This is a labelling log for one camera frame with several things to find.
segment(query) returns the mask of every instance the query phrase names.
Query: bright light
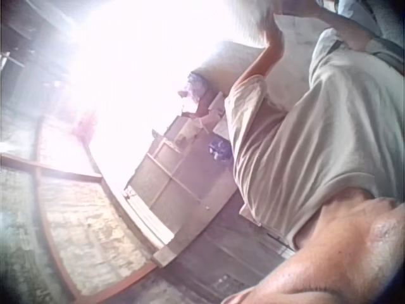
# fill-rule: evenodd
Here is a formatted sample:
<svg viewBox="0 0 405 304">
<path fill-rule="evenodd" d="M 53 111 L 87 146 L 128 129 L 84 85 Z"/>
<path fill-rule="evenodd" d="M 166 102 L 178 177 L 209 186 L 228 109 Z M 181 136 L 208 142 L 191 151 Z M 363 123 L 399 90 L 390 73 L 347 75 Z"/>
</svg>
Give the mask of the bright light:
<svg viewBox="0 0 405 304">
<path fill-rule="evenodd" d="M 96 108 L 90 145 L 123 187 L 151 141 L 180 111 L 175 92 L 214 50 L 226 27 L 215 0 L 114 1 L 77 33 L 76 108 Z"/>
</svg>

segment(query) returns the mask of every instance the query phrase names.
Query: wooden beam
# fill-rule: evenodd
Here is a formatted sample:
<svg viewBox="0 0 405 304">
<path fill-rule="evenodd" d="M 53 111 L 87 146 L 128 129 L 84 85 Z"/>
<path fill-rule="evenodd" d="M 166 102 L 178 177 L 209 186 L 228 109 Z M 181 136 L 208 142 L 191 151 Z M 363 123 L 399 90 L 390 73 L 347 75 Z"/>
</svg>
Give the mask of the wooden beam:
<svg viewBox="0 0 405 304">
<path fill-rule="evenodd" d="M 54 166 L 46 165 L 38 161 L 26 160 L 17 156 L 9 155 L 7 153 L 1 154 L 1 165 L 21 171 L 35 172 L 35 169 L 40 168 L 44 175 L 57 177 L 61 179 L 70 179 L 73 181 L 82 182 L 98 182 L 103 179 L 101 174 L 97 173 L 84 173 L 60 170 Z"/>
<path fill-rule="evenodd" d="M 39 167 L 37 167 L 35 169 L 34 182 L 35 182 L 35 198 L 36 198 L 37 208 L 39 210 L 40 222 L 42 224 L 42 231 L 45 235 L 45 240 L 46 240 L 49 252 L 51 254 L 51 258 L 53 259 L 53 261 L 55 263 L 56 270 L 58 271 L 60 278 L 62 278 L 62 281 L 66 284 L 67 289 L 69 290 L 69 292 L 71 294 L 71 297 L 74 299 L 77 299 L 82 296 L 81 292 L 78 290 L 75 283 L 71 279 L 69 273 L 67 272 L 65 266 L 63 265 L 63 261 L 62 261 L 61 257 L 59 256 L 58 249 L 57 249 L 54 239 L 52 237 L 51 228 L 49 226 L 49 221 L 46 216 L 45 208 L 41 203 L 41 192 L 40 192 L 41 169 Z"/>
<path fill-rule="evenodd" d="M 131 274 L 130 276 L 126 277 L 124 280 L 116 283 L 108 287 L 105 290 L 100 291 L 99 293 L 92 294 L 90 296 L 82 296 L 78 298 L 73 304 L 96 304 L 102 303 L 107 299 L 117 295 L 118 293 L 122 292 L 124 289 L 127 289 L 131 285 L 138 283 L 140 280 L 145 278 L 148 274 L 154 271 L 157 268 L 156 264 L 153 262 L 148 262 L 144 266 L 142 266 L 139 270 Z"/>
</svg>

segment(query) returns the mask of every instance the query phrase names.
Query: white cloth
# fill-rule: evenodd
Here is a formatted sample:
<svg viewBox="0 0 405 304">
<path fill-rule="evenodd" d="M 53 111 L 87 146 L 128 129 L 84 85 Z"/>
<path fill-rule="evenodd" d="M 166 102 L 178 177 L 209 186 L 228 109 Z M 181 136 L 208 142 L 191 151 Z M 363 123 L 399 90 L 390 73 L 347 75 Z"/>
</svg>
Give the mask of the white cloth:
<svg viewBox="0 0 405 304">
<path fill-rule="evenodd" d="M 359 187 L 404 200 L 404 77 L 383 61 L 338 49 L 287 113 L 262 76 L 225 102 L 235 180 L 254 218 L 294 236 L 331 196 Z"/>
</svg>

